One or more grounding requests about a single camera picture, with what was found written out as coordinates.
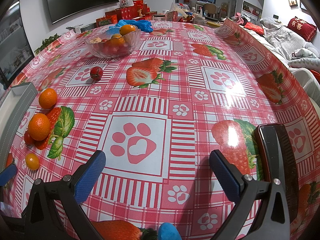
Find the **yellow cherry tomato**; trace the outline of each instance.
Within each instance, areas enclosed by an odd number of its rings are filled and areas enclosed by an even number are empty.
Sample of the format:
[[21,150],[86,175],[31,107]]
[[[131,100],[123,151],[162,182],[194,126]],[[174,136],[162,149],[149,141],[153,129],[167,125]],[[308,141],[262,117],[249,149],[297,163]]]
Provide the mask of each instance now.
[[36,171],[40,167],[39,158],[34,153],[29,153],[26,156],[26,165],[27,167],[32,170]]

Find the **picture frame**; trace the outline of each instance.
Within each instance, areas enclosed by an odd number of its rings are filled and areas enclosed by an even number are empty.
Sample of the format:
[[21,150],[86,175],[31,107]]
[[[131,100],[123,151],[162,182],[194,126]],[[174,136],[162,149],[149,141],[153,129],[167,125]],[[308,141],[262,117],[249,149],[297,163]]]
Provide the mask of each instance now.
[[288,0],[290,7],[298,6],[297,0]]

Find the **mandarin orange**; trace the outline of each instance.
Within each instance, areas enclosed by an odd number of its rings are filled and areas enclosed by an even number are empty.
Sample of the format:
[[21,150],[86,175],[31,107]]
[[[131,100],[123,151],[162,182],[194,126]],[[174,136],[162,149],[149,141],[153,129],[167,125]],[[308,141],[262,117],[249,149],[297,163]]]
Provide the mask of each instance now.
[[28,124],[29,135],[36,141],[44,140],[49,135],[50,130],[50,121],[45,114],[35,114]]
[[47,88],[39,96],[39,104],[43,109],[48,109],[57,103],[57,92],[52,88]]

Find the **plastic bag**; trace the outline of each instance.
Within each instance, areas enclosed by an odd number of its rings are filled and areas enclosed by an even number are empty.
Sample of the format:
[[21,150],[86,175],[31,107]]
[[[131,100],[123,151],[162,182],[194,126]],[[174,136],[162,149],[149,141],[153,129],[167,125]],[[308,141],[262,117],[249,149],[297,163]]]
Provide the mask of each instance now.
[[187,18],[187,14],[184,11],[182,11],[182,9],[178,5],[176,5],[175,3],[172,3],[169,12],[173,12],[173,11],[177,11],[178,12],[178,17],[182,16],[182,17]]
[[129,6],[134,6],[132,0],[119,0],[120,2],[120,7],[129,7]]

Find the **red pillow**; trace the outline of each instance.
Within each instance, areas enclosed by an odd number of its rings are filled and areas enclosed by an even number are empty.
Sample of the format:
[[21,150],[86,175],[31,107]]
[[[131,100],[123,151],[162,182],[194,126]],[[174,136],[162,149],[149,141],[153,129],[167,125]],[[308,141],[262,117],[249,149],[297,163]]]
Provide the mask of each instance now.
[[297,17],[292,18],[288,24],[288,28],[295,33],[299,34],[306,41],[311,41],[316,35],[317,27],[301,20]]
[[248,30],[255,31],[259,35],[264,35],[263,28],[258,25],[255,25],[253,23],[247,23],[244,27]]

